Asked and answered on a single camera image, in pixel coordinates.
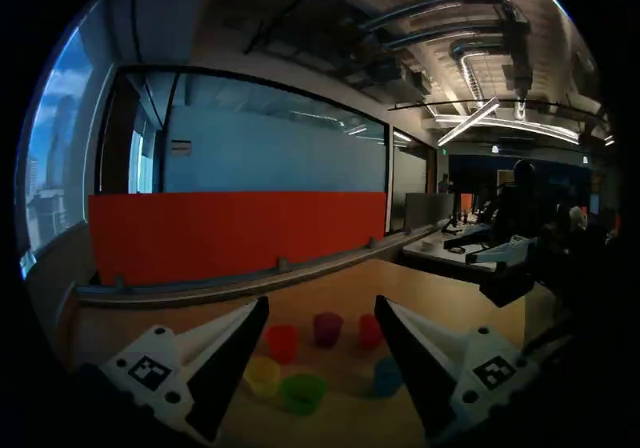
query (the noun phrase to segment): red cup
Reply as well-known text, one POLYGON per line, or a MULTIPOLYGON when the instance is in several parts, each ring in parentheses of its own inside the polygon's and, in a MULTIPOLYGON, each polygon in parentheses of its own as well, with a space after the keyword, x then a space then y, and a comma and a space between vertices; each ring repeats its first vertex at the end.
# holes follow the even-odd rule
POLYGON ((269 355, 281 365, 295 360, 298 354, 298 329, 293 325, 270 326, 265 334, 269 355))
POLYGON ((373 350, 382 342, 382 330, 378 320, 372 314, 364 314, 360 317, 360 347, 365 350, 373 350))
POLYGON ((340 338, 340 330, 344 320, 339 314, 327 311, 314 317, 315 344, 323 348, 331 348, 340 338))

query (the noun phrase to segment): purple cup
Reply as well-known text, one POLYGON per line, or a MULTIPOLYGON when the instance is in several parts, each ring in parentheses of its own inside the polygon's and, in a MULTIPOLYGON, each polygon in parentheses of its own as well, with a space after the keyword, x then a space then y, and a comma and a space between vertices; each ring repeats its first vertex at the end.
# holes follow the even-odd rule
POLYGON ((344 320, 339 314, 327 311, 314 317, 314 341, 323 348, 331 348, 340 338, 344 320))

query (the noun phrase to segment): blue cup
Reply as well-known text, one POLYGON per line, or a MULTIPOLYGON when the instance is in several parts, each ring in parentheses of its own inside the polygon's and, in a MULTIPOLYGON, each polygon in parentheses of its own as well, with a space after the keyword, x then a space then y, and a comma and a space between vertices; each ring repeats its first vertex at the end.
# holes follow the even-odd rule
POLYGON ((379 398, 388 398, 395 395, 402 381, 402 373, 393 357, 380 360, 374 371, 374 395, 379 398))

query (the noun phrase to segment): green cup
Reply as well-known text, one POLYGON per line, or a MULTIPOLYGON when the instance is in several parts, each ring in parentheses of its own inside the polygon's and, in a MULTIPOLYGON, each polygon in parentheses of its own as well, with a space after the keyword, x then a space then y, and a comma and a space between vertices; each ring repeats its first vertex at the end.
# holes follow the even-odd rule
POLYGON ((282 380, 280 393, 284 397, 287 411, 312 414, 326 393, 326 383, 313 374, 295 374, 282 380))

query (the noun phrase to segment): wooden table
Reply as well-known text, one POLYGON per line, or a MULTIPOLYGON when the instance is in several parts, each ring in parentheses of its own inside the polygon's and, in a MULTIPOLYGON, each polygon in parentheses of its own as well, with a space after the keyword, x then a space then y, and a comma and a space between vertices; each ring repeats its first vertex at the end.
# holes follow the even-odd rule
MULTIPOLYGON (((356 347, 358 319, 373 313, 375 295, 390 299, 459 332, 492 326, 514 345, 524 336, 525 304, 520 299, 496 308, 478 287, 450 278, 369 260, 345 270, 269 294, 268 324, 295 324, 301 335, 298 360, 284 366, 320 374, 329 391, 315 414, 284 412, 276 398, 256 400, 244 382, 237 389, 221 425, 224 446, 424 446, 422 424, 405 387, 392 398, 370 396, 375 363, 389 355, 387 346, 373 352, 356 347), (345 319, 338 345, 322 350, 311 344, 312 318, 332 310, 345 319)), ((212 305, 165 310, 106 310, 83 307, 72 336, 74 360, 103 363, 150 325, 163 324, 180 333, 247 303, 251 298, 212 305)), ((262 339, 256 354, 266 354, 262 339)))

